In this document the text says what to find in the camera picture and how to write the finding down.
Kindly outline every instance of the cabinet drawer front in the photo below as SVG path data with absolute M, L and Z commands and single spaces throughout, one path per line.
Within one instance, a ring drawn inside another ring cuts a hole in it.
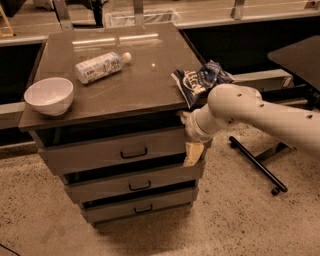
M 202 177 L 203 170 L 204 161 L 192 167 L 183 167 L 181 164 L 176 164 L 143 171 L 139 174 L 128 174 L 121 177 L 65 186 L 65 191 L 74 203 L 81 204 L 100 198 L 198 180 Z
M 129 217 L 173 206 L 192 203 L 196 200 L 198 188 L 179 190 L 163 195 L 133 200 L 126 203 L 101 206 L 98 209 L 82 210 L 83 217 L 89 223 Z
M 183 152 L 183 127 L 39 149 L 40 156 L 56 175 Z

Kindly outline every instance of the drawer cabinet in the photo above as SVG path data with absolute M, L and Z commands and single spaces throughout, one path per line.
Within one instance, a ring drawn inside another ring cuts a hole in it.
M 39 154 L 54 174 L 61 175 L 182 153 L 184 142 L 181 127 L 47 147 Z
M 114 175 L 89 182 L 66 185 L 65 191 L 74 203 L 119 196 L 137 191 L 164 187 L 187 181 L 198 181 L 203 174 L 204 161 L 184 168 L 181 164 L 153 168 L 147 171 Z
M 127 51 L 132 63 L 112 76 L 83 85 L 73 72 L 83 60 Z M 177 113 L 188 108 L 171 73 L 199 67 L 171 23 L 48 36 L 35 80 L 69 79 L 74 100 L 57 117 L 41 115 L 27 105 L 19 128 L 32 136 L 39 155 L 60 177 L 87 222 L 192 205 L 196 200 L 205 152 L 195 166 L 183 167 L 187 137 Z
M 82 215 L 89 223 L 98 223 L 115 218 L 150 213 L 174 206 L 192 204 L 197 193 L 197 188 L 188 188 L 157 196 L 145 197 L 140 200 L 129 200 L 83 210 Z

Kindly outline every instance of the bottle cap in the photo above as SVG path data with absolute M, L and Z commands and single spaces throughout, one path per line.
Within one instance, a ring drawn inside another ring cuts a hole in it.
M 129 52 L 125 52 L 124 54 L 122 54 L 122 60 L 124 63 L 129 63 L 131 59 L 131 54 Z

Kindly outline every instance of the cabinet top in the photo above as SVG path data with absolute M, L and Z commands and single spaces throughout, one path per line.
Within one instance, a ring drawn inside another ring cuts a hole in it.
M 131 64 L 83 85 L 75 75 L 75 64 L 112 51 L 130 52 Z M 49 77 L 69 79 L 74 85 L 73 103 L 59 117 L 42 115 L 26 105 L 19 128 L 39 130 L 186 108 L 171 73 L 200 66 L 171 23 L 51 34 L 34 82 Z

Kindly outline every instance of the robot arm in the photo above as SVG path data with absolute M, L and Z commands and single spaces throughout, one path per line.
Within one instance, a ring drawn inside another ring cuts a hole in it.
M 185 166 L 195 164 L 203 143 L 238 122 L 250 124 L 287 146 L 320 159 L 320 113 L 262 100 L 254 88 L 221 84 L 213 88 L 201 109 L 184 113 L 187 142 Z

